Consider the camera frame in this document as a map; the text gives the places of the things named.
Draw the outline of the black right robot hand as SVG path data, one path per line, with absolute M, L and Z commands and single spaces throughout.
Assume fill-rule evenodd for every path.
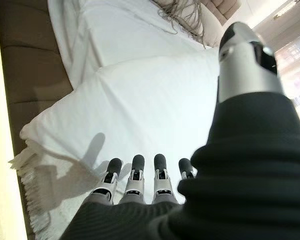
M 219 45 L 220 72 L 205 146 L 181 166 L 180 205 L 105 205 L 92 194 L 64 240 L 300 240 L 300 119 L 273 52 L 242 22 Z

